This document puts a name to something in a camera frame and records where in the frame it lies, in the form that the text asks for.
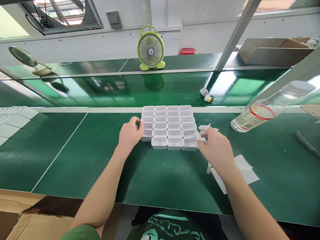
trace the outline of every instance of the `fan grille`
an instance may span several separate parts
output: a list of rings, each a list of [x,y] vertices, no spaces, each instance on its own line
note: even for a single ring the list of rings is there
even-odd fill
[[[139,42],[139,56],[142,62],[149,66],[157,66],[162,59],[163,46],[159,40],[159,37],[155,35],[146,35]]]
[[[37,65],[28,55],[17,48],[9,47],[9,52],[25,65],[28,65],[30,67],[35,67]]]

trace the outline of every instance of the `stacked white trays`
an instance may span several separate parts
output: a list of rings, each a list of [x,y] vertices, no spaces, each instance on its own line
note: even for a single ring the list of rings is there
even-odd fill
[[[151,142],[154,149],[198,149],[197,125],[190,105],[144,106],[141,115],[144,122],[141,141]]]
[[[0,108],[0,145],[26,125],[38,112],[26,106]]]

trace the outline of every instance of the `hand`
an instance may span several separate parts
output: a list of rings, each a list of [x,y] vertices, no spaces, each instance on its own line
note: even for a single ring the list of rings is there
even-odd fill
[[[140,122],[138,117],[132,117],[130,122],[122,125],[119,133],[119,146],[130,151],[139,142],[143,135],[144,123],[140,122],[140,127],[136,125],[136,122]]]
[[[222,180],[230,176],[237,169],[233,160],[233,152],[229,140],[217,130],[207,129],[207,143],[198,140],[198,147],[202,155],[217,171]]]

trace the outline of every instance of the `electric fan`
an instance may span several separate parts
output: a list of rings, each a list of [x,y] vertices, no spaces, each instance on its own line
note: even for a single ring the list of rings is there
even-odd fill
[[[32,71],[32,73],[36,76],[42,77],[52,72],[52,68],[41,62],[38,62],[30,53],[28,53],[23,48],[9,47],[9,52],[23,64],[29,67],[33,67],[34,70]]]
[[[147,27],[153,28],[154,32],[149,31],[142,33]],[[164,45],[154,26],[145,25],[142,28],[137,50],[138,57],[142,62],[140,65],[142,71],[149,70],[149,67],[161,69],[166,65],[165,62],[162,61],[164,57]]]

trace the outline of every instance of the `gray tool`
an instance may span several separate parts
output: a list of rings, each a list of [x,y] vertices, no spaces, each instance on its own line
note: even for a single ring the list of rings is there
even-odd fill
[[[306,148],[308,148],[316,157],[320,159],[320,154],[317,152],[317,150],[312,146],[302,135],[300,132],[295,131],[294,135],[296,138],[301,142]]]

